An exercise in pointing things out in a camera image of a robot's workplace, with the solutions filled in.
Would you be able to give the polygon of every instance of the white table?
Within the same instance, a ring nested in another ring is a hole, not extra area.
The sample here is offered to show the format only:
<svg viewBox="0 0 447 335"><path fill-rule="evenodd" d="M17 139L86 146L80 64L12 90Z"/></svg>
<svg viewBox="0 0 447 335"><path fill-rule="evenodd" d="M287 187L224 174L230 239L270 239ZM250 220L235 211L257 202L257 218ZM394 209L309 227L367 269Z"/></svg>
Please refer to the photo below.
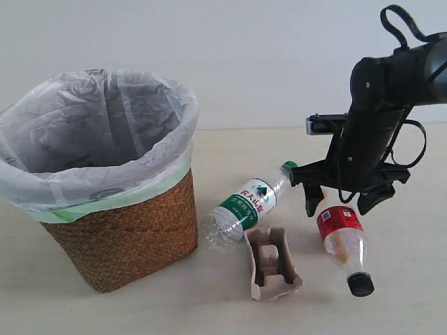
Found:
<svg viewBox="0 0 447 335"><path fill-rule="evenodd" d="M427 125L425 158L396 196L360 217L376 287L355 298L323 253L302 188L262 225L286 228L305 284L272 302L250 299L248 253L201 246L193 255L110 294L91 289L51 236L27 214L0 204L0 334L444 334L447 330L447 125ZM330 138L303 128L198 131L193 157L198 217L256 172L325 156ZM402 134L398 158L420 149Z"/></svg>

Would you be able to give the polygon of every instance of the bottle label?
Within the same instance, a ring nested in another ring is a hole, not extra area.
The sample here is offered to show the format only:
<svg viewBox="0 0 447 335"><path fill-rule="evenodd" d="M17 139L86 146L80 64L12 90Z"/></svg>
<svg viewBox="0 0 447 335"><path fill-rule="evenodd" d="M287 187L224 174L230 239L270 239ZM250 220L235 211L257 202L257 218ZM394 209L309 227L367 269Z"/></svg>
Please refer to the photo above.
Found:
<svg viewBox="0 0 447 335"><path fill-rule="evenodd" d="M253 227L277 204L274 191L264 181L252 179L220 204L233 213L244 230Z"/></svg>
<svg viewBox="0 0 447 335"><path fill-rule="evenodd" d="M363 230L356 212L347 206L333 206L325 209L316 219L321 238L342 228L356 228Z"/></svg>

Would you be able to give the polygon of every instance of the woven trash bin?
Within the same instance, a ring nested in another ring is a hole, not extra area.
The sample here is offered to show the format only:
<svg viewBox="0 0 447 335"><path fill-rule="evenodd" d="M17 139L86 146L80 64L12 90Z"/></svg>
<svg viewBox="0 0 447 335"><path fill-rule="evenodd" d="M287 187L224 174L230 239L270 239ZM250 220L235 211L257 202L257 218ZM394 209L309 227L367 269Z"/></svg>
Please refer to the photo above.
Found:
<svg viewBox="0 0 447 335"><path fill-rule="evenodd" d="M193 92L153 73L58 75L0 114L0 195L111 292L197 248L197 119Z"/></svg>

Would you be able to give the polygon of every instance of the plastic water bottle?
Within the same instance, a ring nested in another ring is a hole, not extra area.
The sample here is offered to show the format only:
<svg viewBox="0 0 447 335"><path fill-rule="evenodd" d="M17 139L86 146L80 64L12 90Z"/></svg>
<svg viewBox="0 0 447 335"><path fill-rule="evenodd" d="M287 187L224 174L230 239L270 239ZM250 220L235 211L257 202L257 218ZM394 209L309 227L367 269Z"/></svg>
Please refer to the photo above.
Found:
<svg viewBox="0 0 447 335"><path fill-rule="evenodd" d="M264 171L230 195L202 220L200 230L214 248L225 248L241 240L244 230L252 228L276 205L279 197L291 188L289 174L294 162Z"/></svg>
<svg viewBox="0 0 447 335"><path fill-rule="evenodd" d="M365 270L367 243L356 212L347 206L333 206L317 218L325 250L346 272L346 281L355 297L374 291L371 276Z"/></svg>

